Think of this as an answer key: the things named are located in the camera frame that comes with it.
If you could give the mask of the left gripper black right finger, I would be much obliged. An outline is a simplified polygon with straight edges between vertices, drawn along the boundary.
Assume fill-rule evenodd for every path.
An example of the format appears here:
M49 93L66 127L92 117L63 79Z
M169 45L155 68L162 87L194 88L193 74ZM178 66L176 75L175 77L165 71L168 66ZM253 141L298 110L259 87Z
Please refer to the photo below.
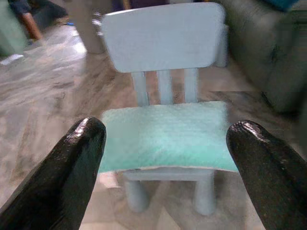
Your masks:
M307 162L261 125L242 120L226 144L251 202L267 230L307 228Z

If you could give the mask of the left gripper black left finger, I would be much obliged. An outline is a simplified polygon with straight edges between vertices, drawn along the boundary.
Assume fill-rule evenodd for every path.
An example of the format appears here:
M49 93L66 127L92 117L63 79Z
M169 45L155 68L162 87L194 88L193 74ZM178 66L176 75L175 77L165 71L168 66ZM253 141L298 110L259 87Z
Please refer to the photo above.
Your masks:
M77 230L104 154L106 127L76 122L0 209L3 230Z

